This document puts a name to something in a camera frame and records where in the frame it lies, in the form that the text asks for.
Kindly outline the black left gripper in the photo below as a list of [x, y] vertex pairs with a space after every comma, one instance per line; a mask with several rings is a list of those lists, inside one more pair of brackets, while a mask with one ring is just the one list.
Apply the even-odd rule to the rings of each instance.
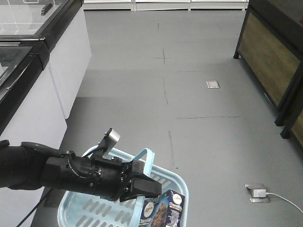
[[89, 194], [120, 202], [138, 196], [156, 198], [162, 194], [161, 183], [143, 173], [144, 162], [123, 162], [118, 157], [101, 160], [97, 162], [95, 173], [89, 180]]

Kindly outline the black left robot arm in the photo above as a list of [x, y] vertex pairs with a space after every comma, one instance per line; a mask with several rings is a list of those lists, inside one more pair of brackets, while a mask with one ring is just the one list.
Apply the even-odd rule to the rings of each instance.
[[161, 195], [161, 183], [144, 174], [139, 160], [103, 158], [98, 153], [79, 157], [43, 144], [22, 142], [12, 146], [0, 142], [0, 186], [12, 190], [62, 189], [121, 202], [138, 196]]

